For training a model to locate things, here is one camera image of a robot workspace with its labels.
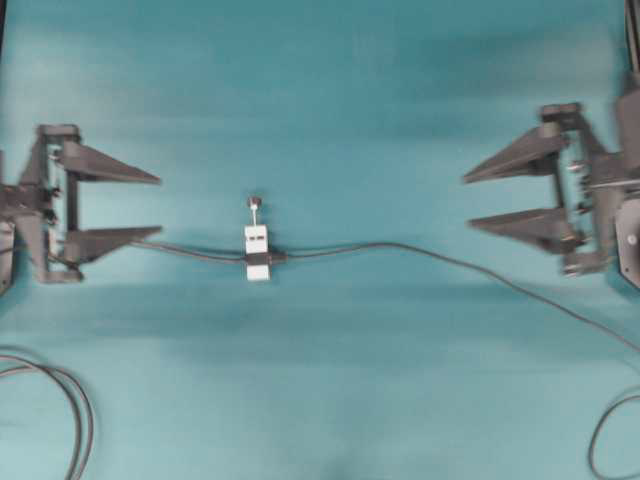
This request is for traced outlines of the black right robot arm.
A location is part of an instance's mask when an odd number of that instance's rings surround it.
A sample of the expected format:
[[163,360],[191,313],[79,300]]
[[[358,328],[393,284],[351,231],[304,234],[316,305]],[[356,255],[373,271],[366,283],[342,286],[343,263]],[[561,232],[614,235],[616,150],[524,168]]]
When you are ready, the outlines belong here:
[[[550,104],[539,110],[540,123],[509,146],[467,172],[465,183],[515,176],[550,176],[556,206],[470,220],[471,227],[510,237],[559,255],[568,275],[606,270],[618,260],[622,276],[639,283],[639,75],[629,73],[615,102],[621,149],[609,152],[594,134],[579,103]],[[574,170],[582,178],[577,212],[591,216],[593,233],[586,236],[569,217],[564,198],[560,157],[575,135],[582,156]]]

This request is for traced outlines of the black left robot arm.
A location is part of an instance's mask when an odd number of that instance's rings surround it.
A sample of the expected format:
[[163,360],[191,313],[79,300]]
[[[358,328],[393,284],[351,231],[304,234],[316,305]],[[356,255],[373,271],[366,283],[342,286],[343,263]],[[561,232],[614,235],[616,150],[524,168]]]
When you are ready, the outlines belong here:
[[25,250],[37,281],[76,283],[83,264],[142,241],[159,226],[83,230],[81,182],[158,185],[161,180],[85,145],[72,124],[40,125],[17,183],[1,184],[1,291],[13,280],[14,254]]

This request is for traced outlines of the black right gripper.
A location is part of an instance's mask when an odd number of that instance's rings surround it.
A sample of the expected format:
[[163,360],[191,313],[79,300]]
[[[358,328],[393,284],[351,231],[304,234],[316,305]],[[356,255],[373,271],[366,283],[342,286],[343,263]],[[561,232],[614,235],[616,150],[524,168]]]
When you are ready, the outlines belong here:
[[615,216],[622,203],[639,190],[639,108],[618,102],[615,120],[621,150],[609,152],[581,113],[581,105],[551,104],[541,108],[542,126],[532,128],[506,148],[467,172],[465,184],[517,176],[551,176],[557,173],[560,153],[574,132],[580,145],[583,209],[591,213],[596,247],[575,251],[583,235],[574,229],[563,207],[540,208],[471,219],[468,226],[509,237],[547,253],[563,256],[567,275],[605,270],[616,246]]

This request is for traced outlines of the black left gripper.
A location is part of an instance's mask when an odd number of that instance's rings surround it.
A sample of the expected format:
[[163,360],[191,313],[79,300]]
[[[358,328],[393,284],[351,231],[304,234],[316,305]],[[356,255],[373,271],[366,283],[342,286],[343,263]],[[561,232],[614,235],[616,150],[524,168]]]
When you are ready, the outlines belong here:
[[[35,278],[45,284],[75,283],[83,279],[76,266],[52,271],[49,228],[57,223],[53,198],[60,194],[49,185],[50,159],[62,148],[61,164],[83,181],[159,185],[161,179],[127,165],[101,151],[73,142],[81,139],[72,124],[40,125],[29,160],[15,185],[1,184],[1,282],[12,282],[13,258],[21,239],[34,266]],[[160,233],[161,226],[75,230],[67,233],[62,258],[70,263],[90,263],[102,256]]]

